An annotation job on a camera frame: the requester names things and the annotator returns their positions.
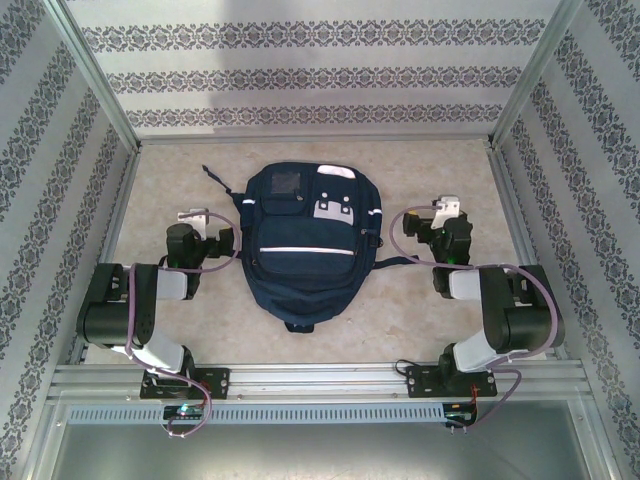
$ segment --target floor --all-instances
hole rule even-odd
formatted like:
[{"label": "floor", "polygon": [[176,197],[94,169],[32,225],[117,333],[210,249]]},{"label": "floor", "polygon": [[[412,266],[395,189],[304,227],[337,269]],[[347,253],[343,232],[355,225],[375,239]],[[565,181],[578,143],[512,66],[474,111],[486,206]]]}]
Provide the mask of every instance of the floor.
[{"label": "floor", "polygon": [[[238,221],[206,164],[235,191],[265,165],[308,160],[358,168],[380,190],[383,238],[396,212],[443,193],[460,196],[473,223],[473,263],[516,262],[482,141],[233,143],[147,145],[131,192],[114,261],[155,263],[166,253],[165,229],[178,211],[207,207]],[[212,222],[210,232],[223,224]],[[396,232],[400,245],[431,259],[425,245]],[[378,259],[395,254],[390,242]],[[218,260],[209,260],[206,266]],[[436,360],[443,348],[481,328],[480,304],[445,300],[430,269],[400,266],[374,271],[340,316],[311,335],[290,334],[253,300],[240,262],[203,278],[192,301],[158,304],[156,328],[187,345],[198,363],[387,362]],[[91,347],[87,363],[127,363],[123,355]]]}]

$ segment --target white bracket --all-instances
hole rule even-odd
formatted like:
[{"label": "white bracket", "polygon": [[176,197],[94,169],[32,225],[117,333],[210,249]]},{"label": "white bracket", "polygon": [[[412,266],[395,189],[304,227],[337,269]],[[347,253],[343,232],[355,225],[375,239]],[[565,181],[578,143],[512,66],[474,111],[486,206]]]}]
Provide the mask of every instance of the white bracket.
[{"label": "white bracket", "polygon": [[456,195],[440,195],[436,207],[436,215],[431,223],[432,230],[442,228],[445,221],[460,216],[460,199]]},{"label": "white bracket", "polygon": [[196,232],[200,234],[202,240],[207,239],[207,225],[209,225],[209,217],[207,215],[196,215],[195,217],[180,218],[187,213],[208,212],[208,208],[190,208],[188,212],[178,212],[178,221],[188,223]]}]

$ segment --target perforated metal strip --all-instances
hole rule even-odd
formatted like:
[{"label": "perforated metal strip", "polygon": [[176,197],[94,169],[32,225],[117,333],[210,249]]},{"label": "perforated metal strip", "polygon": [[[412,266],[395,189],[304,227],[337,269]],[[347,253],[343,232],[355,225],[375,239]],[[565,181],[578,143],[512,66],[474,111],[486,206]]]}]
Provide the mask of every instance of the perforated metal strip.
[{"label": "perforated metal strip", "polygon": [[[74,406],[70,425],[151,425],[162,420],[160,405]],[[398,405],[214,405],[209,423],[238,424],[344,424],[443,422],[442,404]]]}]

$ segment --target wall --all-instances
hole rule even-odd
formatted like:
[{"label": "wall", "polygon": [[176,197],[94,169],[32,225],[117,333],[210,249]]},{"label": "wall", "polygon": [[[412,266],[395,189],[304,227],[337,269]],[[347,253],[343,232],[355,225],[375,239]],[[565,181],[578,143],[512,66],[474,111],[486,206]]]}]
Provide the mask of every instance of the wall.
[{"label": "wall", "polygon": [[639,13],[586,1],[502,145],[625,478],[640,476]]},{"label": "wall", "polygon": [[558,0],[67,4],[142,137],[484,135]]},{"label": "wall", "polygon": [[41,4],[0,5],[0,479],[18,478],[130,152]]}]

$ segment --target enclosure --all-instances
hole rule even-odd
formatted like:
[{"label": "enclosure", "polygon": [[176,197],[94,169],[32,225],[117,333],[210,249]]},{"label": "enclosure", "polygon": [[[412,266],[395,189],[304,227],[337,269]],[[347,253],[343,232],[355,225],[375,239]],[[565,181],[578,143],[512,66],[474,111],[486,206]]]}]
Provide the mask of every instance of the enclosure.
[{"label": "enclosure", "polygon": [[[4,2],[2,478],[640,476],[639,6]],[[474,264],[544,267],[563,345],[514,361],[505,407],[452,435],[445,411],[470,398],[411,398],[394,364],[435,364],[483,328],[480,302],[395,266],[291,334],[235,262],[192,300],[157,303],[156,328],[230,369],[207,426],[165,438],[165,408],[182,402],[141,399],[142,369],[77,335],[94,269],[157,264],[179,212],[237,222],[202,165],[243,192],[283,160],[378,187],[379,260],[396,255],[394,215],[458,195]],[[501,396],[513,375],[495,383]]]}]

